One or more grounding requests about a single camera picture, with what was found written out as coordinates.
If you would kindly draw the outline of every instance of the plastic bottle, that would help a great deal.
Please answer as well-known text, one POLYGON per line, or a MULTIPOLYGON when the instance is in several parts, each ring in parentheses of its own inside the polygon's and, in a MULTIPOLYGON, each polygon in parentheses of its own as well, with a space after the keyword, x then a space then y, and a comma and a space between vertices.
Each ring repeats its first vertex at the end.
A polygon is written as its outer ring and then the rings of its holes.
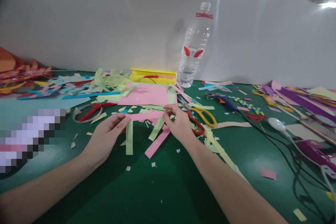
POLYGON ((201 4, 201 12, 196 13, 195 22, 185 33, 180 66, 176 73, 177 82, 185 88, 189 88, 194 81, 210 36, 210 19, 213 19, 212 15, 208 14, 210 7, 211 3, 201 4))

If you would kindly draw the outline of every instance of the purple paper strip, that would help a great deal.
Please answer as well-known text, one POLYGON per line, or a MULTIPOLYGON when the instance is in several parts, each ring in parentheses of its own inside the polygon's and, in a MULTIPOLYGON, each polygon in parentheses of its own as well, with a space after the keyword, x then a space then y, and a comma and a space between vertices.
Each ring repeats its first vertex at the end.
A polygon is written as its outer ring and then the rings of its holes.
POLYGON ((314 104, 310 103, 309 101, 303 99, 302 97, 295 94, 294 92, 289 91, 288 89, 286 89, 284 87, 281 88, 281 90, 279 90, 279 92, 282 93, 283 95, 287 96, 289 99, 296 102, 297 104, 301 105, 302 107, 308 109, 313 114, 319 114, 321 116, 324 116, 324 117, 330 119, 334 123, 336 123, 336 117, 335 116, 332 116, 331 114, 325 112, 323 109, 320 109, 316 105, 314 105, 314 104))

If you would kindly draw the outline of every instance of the right hand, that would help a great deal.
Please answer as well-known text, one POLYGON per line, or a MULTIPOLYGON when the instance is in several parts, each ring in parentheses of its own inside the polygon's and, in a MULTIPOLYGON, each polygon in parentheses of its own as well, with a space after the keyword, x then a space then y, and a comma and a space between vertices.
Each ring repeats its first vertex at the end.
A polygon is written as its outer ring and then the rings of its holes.
POLYGON ((177 140, 183 143, 196 138, 191 129, 187 113, 183 112, 176 104, 168 104, 163 108, 165 109, 163 119, 177 140), (170 119, 172 114, 176 115, 175 121, 170 119))

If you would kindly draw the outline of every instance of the hand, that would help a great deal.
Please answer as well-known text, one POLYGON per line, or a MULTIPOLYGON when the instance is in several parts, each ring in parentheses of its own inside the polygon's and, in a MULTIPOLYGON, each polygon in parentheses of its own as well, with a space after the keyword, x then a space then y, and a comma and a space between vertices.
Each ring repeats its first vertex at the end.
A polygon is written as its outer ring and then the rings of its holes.
POLYGON ((113 114, 94 130, 89 143, 80 155, 93 162, 95 168, 105 162, 117 137, 126 131, 125 127, 130 121, 126 115, 125 113, 113 114))
POLYGON ((163 108, 165 109, 163 119, 177 140, 183 144, 190 139, 196 139, 187 113, 183 112, 176 104, 168 104, 163 108), (176 115, 175 121, 170 119, 172 113, 176 115))

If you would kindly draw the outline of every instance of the bottle label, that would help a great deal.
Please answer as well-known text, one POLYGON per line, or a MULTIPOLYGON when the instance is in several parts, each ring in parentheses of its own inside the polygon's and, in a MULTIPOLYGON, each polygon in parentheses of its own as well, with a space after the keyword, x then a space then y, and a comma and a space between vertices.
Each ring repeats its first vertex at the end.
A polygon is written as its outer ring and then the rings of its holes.
POLYGON ((204 50, 198 50, 198 48, 192 47, 183 47, 182 52, 184 52, 187 57, 201 58, 204 50))

